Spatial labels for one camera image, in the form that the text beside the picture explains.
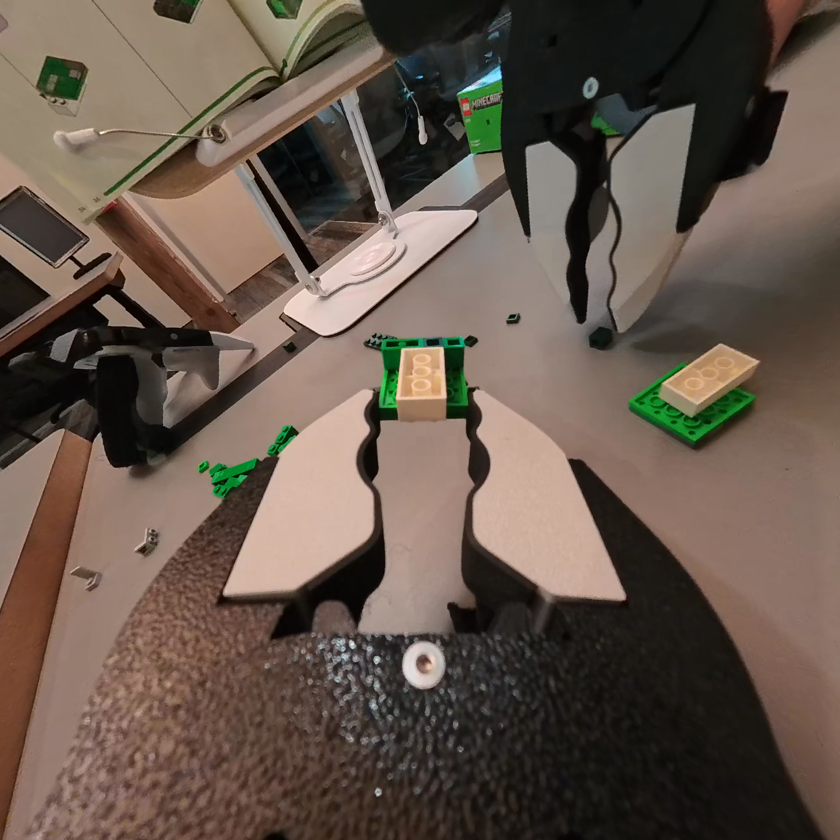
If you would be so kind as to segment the wooden side desk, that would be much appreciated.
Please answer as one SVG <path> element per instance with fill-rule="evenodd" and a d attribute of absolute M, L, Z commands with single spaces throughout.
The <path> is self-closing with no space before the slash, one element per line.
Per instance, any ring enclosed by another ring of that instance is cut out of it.
<path fill-rule="evenodd" d="M 93 304 L 124 285 L 124 254 L 117 252 L 87 272 L 70 290 L 40 302 L 1 329 L 1 356 L 7 356 L 80 306 Z"/>

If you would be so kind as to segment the grey framed tablet monitor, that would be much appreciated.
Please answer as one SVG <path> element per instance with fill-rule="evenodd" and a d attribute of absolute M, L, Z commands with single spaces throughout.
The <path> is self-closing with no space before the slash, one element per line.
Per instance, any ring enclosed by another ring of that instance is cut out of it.
<path fill-rule="evenodd" d="M 25 186 L 18 186 L 1 200 L 1 229 L 53 268 L 67 261 L 77 266 L 75 279 L 107 263 L 111 253 L 81 262 L 77 252 L 90 237 Z"/>

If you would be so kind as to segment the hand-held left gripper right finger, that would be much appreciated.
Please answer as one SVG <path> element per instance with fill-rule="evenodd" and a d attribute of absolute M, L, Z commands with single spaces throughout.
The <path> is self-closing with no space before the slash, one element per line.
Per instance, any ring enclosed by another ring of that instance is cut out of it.
<path fill-rule="evenodd" d="M 627 594 L 568 456 L 487 391 L 469 396 L 461 575 L 476 624 L 507 608 L 547 618 L 559 604 L 619 606 Z"/>

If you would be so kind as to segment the green lego plate cream brick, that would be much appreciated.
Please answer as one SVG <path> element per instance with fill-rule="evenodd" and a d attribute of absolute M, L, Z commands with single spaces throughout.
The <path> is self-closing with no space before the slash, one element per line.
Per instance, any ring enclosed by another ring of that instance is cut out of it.
<path fill-rule="evenodd" d="M 384 368 L 380 420 L 413 423 L 466 418 L 465 354 L 474 337 L 377 338 Z"/>
<path fill-rule="evenodd" d="M 697 449 L 730 428 L 752 407 L 755 395 L 742 389 L 760 361 L 719 343 L 677 366 L 632 397 L 630 412 Z"/>

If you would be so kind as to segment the dark green lego piece pile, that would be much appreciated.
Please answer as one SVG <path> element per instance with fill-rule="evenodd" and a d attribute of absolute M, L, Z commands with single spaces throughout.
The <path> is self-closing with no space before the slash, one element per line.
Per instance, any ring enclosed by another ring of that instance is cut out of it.
<path fill-rule="evenodd" d="M 383 342 L 388 340 L 397 340 L 397 337 L 386 333 L 375 332 L 363 341 L 363 346 L 367 349 L 380 350 L 382 348 Z M 460 337 L 459 340 L 462 344 L 465 345 L 465 347 L 468 348 L 472 348 L 478 343 L 477 336 L 474 335 Z"/>

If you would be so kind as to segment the white book stand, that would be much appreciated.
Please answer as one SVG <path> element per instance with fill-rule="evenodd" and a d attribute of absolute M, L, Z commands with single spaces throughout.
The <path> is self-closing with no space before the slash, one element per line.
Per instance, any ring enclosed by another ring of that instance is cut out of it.
<path fill-rule="evenodd" d="M 357 92 L 360 84 L 393 61 L 375 38 L 358 38 L 263 98 L 237 107 L 222 122 L 208 125 L 194 152 L 185 150 L 173 156 L 145 178 L 149 186 L 163 188 L 166 195 L 173 194 L 177 186 L 196 192 L 237 164 L 239 180 L 252 195 L 298 279 L 300 290 L 287 301 L 283 314 L 322 337 L 354 326 L 477 221 L 473 209 L 433 209 L 393 216 Z M 280 194 L 268 184 L 256 153 L 336 101 L 348 120 L 379 226 L 348 255 L 328 267 L 310 269 L 302 250 L 291 243 L 271 211 L 268 199 Z"/>

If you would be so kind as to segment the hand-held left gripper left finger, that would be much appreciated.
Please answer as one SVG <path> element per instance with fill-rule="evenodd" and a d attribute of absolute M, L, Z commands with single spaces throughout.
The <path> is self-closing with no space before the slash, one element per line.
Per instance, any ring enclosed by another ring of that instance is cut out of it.
<path fill-rule="evenodd" d="M 363 389 L 311 423 L 276 460 L 222 590 L 229 601 L 288 601 L 338 570 L 377 533 L 363 453 L 378 433 Z"/>

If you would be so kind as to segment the person's right hand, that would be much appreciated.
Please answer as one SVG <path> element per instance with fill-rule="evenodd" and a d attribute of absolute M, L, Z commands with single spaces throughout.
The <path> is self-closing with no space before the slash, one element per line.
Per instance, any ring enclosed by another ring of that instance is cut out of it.
<path fill-rule="evenodd" d="M 784 42 L 788 38 L 803 9 L 809 1 L 765 1 L 772 28 L 772 51 L 770 65 L 777 60 Z"/>

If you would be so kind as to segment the dark computer monitor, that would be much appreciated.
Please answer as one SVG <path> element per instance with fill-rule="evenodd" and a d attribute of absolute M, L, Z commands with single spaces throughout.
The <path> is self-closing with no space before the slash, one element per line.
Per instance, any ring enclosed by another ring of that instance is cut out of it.
<path fill-rule="evenodd" d="M 1 263 L 1 328 L 23 317 L 50 298 L 31 279 L 3 256 Z"/>

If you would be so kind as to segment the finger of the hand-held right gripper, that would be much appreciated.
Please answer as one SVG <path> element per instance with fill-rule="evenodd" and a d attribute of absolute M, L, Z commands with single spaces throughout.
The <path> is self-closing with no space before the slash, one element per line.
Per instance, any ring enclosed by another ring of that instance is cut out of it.
<path fill-rule="evenodd" d="M 619 333 L 644 315 L 690 235 L 676 227 L 695 110 L 688 104 L 650 115 L 610 158 L 608 192 L 617 234 L 607 309 Z"/>
<path fill-rule="evenodd" d="M 589 220 L 594 195 L 594 142 L 556 138 L 526 150 L 528 240 L 553 289 L 587 320 L 592 243 Z"/>

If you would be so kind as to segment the bright green lego piece pile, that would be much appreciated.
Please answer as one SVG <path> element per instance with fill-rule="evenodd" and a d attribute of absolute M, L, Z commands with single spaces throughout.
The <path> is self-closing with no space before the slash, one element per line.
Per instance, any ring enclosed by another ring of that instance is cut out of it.
<path fill-rule="evenodd" d="M 232 466 L 223 463 L 211 465 L 209 461 L 205 460 L 198 465 L 197 472 L 209 478 L 213 495 L 216 498 L 224 499 L 231 492 L 241 487 L 264 460 L 277 459 L 298 435 L 299 432 L 294 426 L 285 425 L 268 447 L 265 458 L 251 458 Z"/>

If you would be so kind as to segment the green lego set box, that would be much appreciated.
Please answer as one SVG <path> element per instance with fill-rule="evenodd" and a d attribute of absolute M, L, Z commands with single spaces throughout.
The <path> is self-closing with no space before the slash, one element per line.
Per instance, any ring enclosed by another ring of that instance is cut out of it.
<path fill-rule="evenodd" d="M 501 78 L 487 78 L 458 93 L 458 105 L 472 154 L 501 151 Z"/>

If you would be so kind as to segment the lego instruction booklet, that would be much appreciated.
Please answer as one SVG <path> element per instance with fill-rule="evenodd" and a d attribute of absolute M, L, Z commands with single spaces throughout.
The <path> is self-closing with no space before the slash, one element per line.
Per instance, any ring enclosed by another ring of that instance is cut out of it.
<path fill-rule="evenodd" d="M 362 36 L 361 2 L 2 1 L 2 156 L 76 221 Z"/>

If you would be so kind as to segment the black and white spare device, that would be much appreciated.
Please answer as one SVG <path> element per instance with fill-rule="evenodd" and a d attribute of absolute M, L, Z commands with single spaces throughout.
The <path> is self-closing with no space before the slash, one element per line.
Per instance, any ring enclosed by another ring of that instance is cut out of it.
<path fill-rule="evenodd" d="M 30 400 L 37 411 L 86 400 L 96 412 L 108 462 L 128 468 L 149 464 L 174 447 L 164 425 L 169 373 L 197 374 L 214 391 L 222 351 L 254 348 L 246 340 L 202 329 L 98 325 L 19 353 L 7 369 L 38 383 Z"/>

